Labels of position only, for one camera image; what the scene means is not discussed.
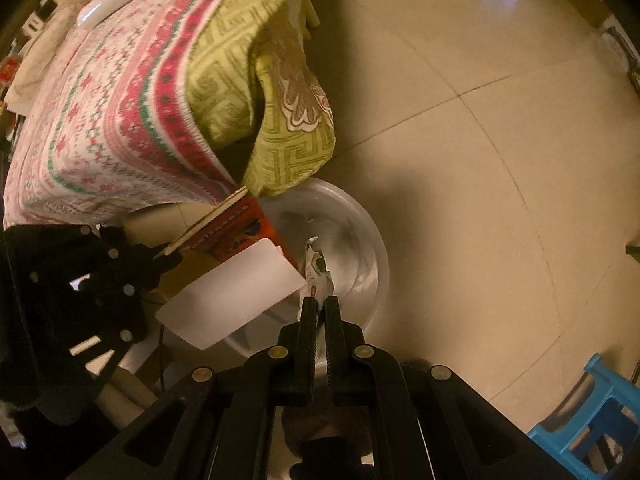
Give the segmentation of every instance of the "metal bolt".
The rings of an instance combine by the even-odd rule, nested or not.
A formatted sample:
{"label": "metal bolt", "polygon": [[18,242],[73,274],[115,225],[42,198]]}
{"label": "metal bolt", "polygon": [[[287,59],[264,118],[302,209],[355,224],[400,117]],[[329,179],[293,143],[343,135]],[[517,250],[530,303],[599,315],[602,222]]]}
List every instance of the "metal bolt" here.
{"label": "metal bolt", "polygon": [[356,346],[353,349],[353,354],[360,359],[369,359],[373,355],[373,348],[369,345]]}
{"label": "metal bolt", "polygon": [[437,381],[446,381],[451,377],[451,370],[442,365],[434,366],[431,369],[431,377]]}
{"label": "metal bolt", "polygon": [[122,339],[125,343],[130,343],[133,340],[133,334],[130,330],[127,329],[120,330],[120,339]]}
{"label": "metal bolt", "polygon": [[284,346],[276,345],[269,348],[269,357],[271,359],[282,359],[287,355],[289,355],[289,350],[284,348]]}
{"label": "metal bolt", "polygon": [[213,377],[213,372],[208,368],[198,368],[191,374],[191,379],[197,383],[206,383]]}

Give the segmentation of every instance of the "black cable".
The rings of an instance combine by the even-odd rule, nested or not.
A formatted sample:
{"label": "black cable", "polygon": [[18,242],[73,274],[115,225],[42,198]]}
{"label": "black cable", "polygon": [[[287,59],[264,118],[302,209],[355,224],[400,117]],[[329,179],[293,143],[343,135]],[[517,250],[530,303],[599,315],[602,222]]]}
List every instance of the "black cable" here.
{"label": "black cable", "polygon": [[162,340],[164,339],[164,325],[160,325],[158,335],[158,360],[160,361],[160,390],[164,393],[164,363],[162,362]]}

